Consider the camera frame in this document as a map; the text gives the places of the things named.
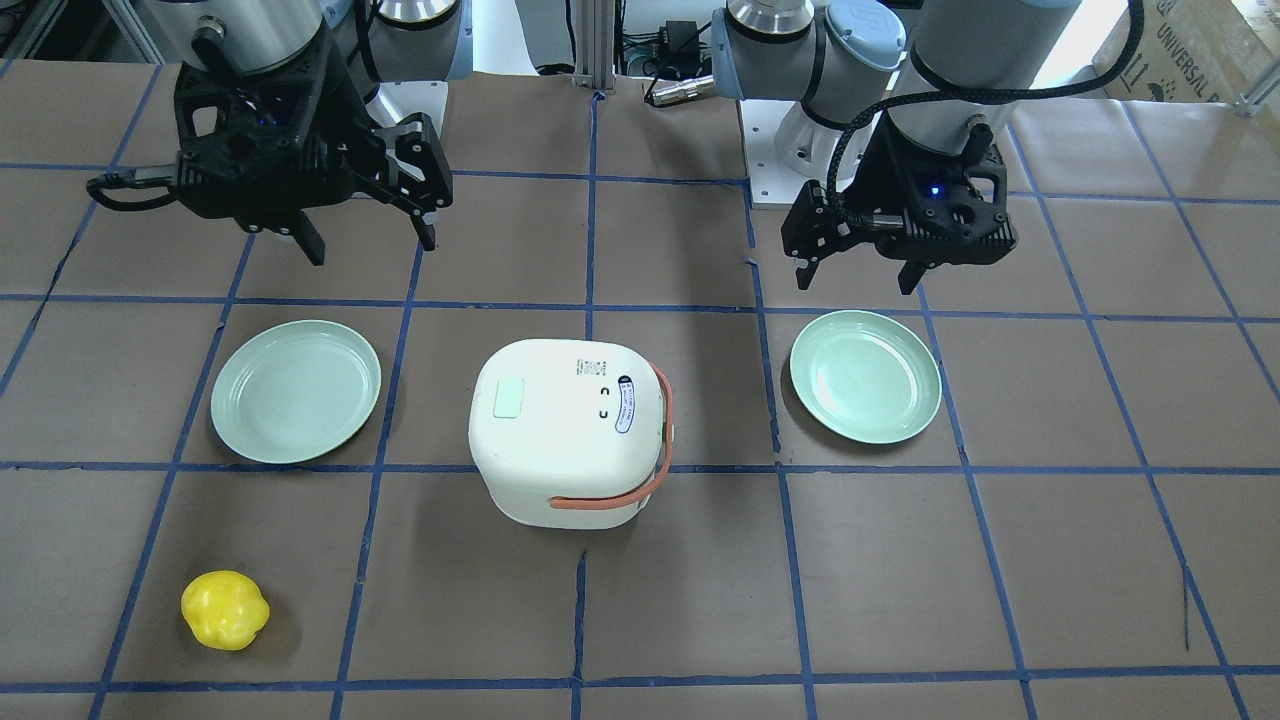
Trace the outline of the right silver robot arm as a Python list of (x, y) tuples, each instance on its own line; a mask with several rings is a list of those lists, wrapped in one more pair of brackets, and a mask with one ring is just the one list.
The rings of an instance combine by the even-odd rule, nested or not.
[(380, 124), (369, 101), (384, 83), (452, 81), (474, 67), (466, 1), (357, 1), (348, 61), (316, 1), (156, 1), (182, 55), (173, 164), (101, 179), (96, 190), (164, 188), (205, 219), (292, 238), (314, 264), (325, 243), (306, 213), (365, 195), (404, 213), (425, 251), (453, 178), (435, 119)]

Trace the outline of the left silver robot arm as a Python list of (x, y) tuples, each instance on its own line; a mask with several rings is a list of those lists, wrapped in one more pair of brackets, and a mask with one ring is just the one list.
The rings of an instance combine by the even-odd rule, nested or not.
[(817, 128), (781, 227), (796, 284), (860, 245), (902, 261), (911, 293), (942, 265), (988, 266), (1019, 242), (996, 136), (1075, 1), (727, 1), (710, 19), (719, 95), (790, 101)]

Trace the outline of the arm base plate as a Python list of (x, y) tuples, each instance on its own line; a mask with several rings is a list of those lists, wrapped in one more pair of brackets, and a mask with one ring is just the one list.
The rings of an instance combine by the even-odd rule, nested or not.
[(809, 179), (824, 181), (841, 131), (813, 120), (799, 101), (739, 101), (751, 204), (788, 209)]
[(380, 83), (366, 102), (372, 120), (381, 127), (393, 127), (415, 113), (431, 119), (435, 131), (444, 129), (449, 85), (443, 81), (412, 81)]

